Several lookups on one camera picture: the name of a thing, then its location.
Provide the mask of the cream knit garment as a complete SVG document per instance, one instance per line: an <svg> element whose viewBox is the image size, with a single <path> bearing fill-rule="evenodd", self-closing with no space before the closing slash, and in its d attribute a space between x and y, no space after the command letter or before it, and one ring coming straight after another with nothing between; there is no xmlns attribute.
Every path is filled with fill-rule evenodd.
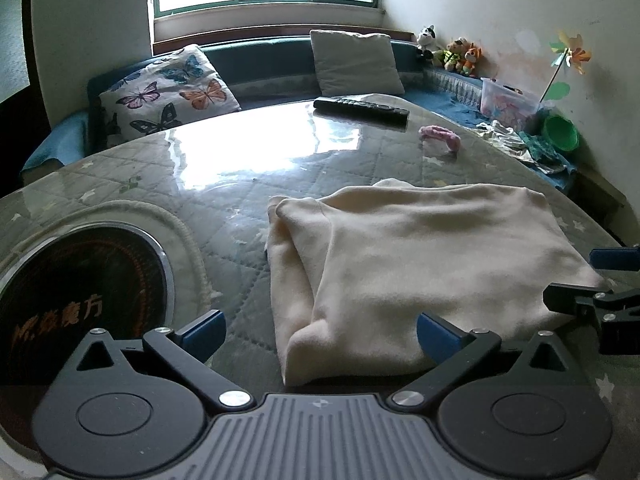
<svg viewBox="0 0 640 480"><path fill-rule="evenodd" d="M322 198L273 197L268 219L274 336L289 387L424 370L424 312L526 337L563 322L542 303L549 284L603 283L529 188L387 179Z"/></svg>

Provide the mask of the round black cooktop inset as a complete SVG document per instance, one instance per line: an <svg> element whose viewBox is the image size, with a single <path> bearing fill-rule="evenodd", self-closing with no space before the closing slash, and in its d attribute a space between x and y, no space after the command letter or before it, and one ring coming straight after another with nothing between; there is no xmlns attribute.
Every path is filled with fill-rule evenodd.
<svg viewBox="0 0 640 480"><path fill-rule="evenodd" d="M1 278L1 428L35 446L32 413L89 330L138 339L174 307L168 257L151 234L99 221L37 245Z"/></svg>

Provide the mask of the dark green cloth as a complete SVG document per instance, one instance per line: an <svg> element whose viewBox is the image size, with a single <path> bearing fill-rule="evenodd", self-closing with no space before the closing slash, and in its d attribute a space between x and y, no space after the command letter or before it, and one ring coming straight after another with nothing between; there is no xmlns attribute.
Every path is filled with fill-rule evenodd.
<svg viewBox="0 0 640 480"><path fill-rule="evenodd" d="M534 161L534 168L542 173L557 190L567 194L572 187L576 166L561 155L543 136L532 136L519 131L518 136L524 142Z"/></svg>

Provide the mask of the green plastic bowl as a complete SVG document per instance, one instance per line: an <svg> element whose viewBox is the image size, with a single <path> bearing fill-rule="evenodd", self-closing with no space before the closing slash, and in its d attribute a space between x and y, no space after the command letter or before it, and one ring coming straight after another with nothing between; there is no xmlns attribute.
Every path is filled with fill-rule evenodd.
<svg viewBox="0 0 640 480"><path fill-rule="evenodd" d="M542 136L557 150L565 153L579 148L580 135L574 124L559 115L544 118Z"/></svg>

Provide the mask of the crumpled light cloth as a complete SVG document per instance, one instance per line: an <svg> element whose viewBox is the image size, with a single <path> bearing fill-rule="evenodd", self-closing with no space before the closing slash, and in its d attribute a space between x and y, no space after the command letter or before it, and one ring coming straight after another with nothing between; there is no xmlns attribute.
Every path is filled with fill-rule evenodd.
<svg viewBox="0 0 640 480"><path fill-rule="evenodd" d="M511 127L504 126L498 120L480 122L472 131L494 148L498 148L500 152L524 164L534 162L532 154L521 137Z"/></svg>

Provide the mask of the pink plastic toy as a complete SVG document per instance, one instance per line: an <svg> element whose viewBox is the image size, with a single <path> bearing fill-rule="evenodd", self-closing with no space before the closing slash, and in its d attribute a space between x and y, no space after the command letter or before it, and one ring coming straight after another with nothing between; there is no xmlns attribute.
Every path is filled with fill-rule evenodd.
<svg viewBox="0 0 640 480"><path fill-rule="evenodd" d="M428 125L419 129L419 136L421 140L431 139L442 142L446 145L446 148L450 153L457 154L461 148L461 138L457 133L452 130L438 126Z"/></svg>

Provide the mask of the colourful paper pinwheel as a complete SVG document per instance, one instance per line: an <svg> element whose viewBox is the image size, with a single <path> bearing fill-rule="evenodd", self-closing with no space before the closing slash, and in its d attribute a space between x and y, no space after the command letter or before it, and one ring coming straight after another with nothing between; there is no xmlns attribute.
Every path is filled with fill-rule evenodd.
<svg viewBox="0 0 640 480"><path fill-rule="evenodd" d="M591 61L592 54L585 49L581 34L570 36L558 31L558 39L549 44L555 58L551 64L553 73L541 92L539 103L561 101L570 95L572 87L563 77L570 71L585 75L585 65Z"/></svg>

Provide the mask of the black remote control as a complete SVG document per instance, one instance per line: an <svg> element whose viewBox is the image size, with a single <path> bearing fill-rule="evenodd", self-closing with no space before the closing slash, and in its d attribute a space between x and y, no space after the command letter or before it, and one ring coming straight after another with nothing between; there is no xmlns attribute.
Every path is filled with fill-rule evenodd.
<svg viewBox="0 0 640 480"><path fill-rule="evenodd" d="M410 115L404 108L347 98L317 98L314 99L314 109L321 114L393 127L405 127Z"/></svg>

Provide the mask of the orange plush toy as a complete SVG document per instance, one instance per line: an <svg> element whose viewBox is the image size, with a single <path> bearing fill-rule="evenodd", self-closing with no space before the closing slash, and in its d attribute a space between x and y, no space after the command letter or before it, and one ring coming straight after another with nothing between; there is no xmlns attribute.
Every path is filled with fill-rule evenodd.
<svg viewBox="0 0 640 480"><path fill-rule="evenodd" d="M483 49L476 44L470 44L469 49L464 54L464 62L461 73L467 77L474 77L478 62L483 57Z"/></svg>

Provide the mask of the butterfly print pillow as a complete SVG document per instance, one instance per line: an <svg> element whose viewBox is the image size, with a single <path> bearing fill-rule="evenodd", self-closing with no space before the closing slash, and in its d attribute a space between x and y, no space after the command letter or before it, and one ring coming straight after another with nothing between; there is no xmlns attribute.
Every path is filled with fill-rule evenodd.
<svg viewBox="0 0 640 480"><path fill-rule="evenodd" d="M204 51L190 44L135 70L100 94L106 145L206 118L241 105Z"/></svg>

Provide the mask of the green yellow plush toy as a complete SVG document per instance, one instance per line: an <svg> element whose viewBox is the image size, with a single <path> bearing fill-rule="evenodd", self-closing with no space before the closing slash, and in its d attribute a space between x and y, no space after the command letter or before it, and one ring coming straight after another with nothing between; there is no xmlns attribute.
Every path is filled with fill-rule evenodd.
<svg viewBox="0 0 640 480"><path fill-rule="evenodd" d="M464 55L470 43L463 37L452 40L444 51L444 69L450 73L459 73L464 65Z"/></svg>

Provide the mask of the dark door with glass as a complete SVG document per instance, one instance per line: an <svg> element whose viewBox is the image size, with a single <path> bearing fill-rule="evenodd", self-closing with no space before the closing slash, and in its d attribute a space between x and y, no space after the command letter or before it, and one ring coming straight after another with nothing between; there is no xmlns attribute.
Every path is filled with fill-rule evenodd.
<svg viewBox="0 0 640 480"><path fill-rule="evenodd" d="M1 0L3 194L22 185L24 163L49 132L32 31L32 0Z"/></svg>

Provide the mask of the teal corner sofa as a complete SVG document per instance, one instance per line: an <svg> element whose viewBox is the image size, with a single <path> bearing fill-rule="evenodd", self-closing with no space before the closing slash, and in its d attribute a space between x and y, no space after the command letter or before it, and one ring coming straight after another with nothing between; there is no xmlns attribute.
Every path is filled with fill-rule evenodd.
<svg viewBox="0 0 640 480"><path fill-rule="evenodd" d="M482 83L478 79L421 63L418 48L410 42L394 40L392 48L405 100L468 128L489 118L480 111ZM242 110L320 96L309 37L226 41L202 50ZM116 122L111 114L104 113L100 95L138 81L145 67L159 68L168 58L168 54L157 55L91 78L87 84L88 106L53 128L25 162L23 181L29 184L105 150Z"/></svg>

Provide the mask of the black white plush toy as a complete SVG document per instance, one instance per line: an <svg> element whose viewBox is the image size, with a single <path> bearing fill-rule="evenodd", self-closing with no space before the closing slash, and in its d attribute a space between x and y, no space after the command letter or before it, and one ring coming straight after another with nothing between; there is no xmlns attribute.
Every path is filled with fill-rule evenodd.
<svg viewBox="0 0 640 480"><path fill-rule="evenodd" d="M442 49L437 44L434 25L426 26L421 30L416 38L416 47L418 48L416 59L421 65L431 64L442 67Z"/></svg>

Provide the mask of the plain grey pillow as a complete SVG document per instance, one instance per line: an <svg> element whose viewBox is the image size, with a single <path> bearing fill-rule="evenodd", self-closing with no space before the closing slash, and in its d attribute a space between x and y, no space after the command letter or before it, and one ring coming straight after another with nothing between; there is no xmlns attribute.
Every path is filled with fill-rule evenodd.
<svg viewBox="0 0 640 480"><path fill-rule="evenodd" d="M322 96L405 93L390 36L311 29L309 37Z"/></svg>

